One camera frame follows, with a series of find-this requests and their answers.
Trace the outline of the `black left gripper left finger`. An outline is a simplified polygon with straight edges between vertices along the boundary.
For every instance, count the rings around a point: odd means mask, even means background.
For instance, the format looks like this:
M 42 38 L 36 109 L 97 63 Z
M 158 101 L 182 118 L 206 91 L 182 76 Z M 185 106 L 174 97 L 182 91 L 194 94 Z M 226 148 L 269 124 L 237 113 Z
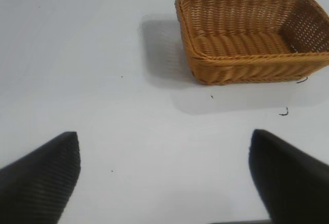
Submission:
M 1 169 L 1 223 L 58 223 L 81 171 L 76 132 L 64 132 Z

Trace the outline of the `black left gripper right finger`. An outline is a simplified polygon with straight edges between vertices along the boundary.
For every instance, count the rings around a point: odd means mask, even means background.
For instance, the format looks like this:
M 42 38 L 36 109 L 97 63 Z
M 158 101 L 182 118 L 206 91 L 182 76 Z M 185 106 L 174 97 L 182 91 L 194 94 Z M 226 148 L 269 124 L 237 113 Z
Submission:
M 256 129 L 249 169 L 272 223 L 328 223 L 328 165 Z

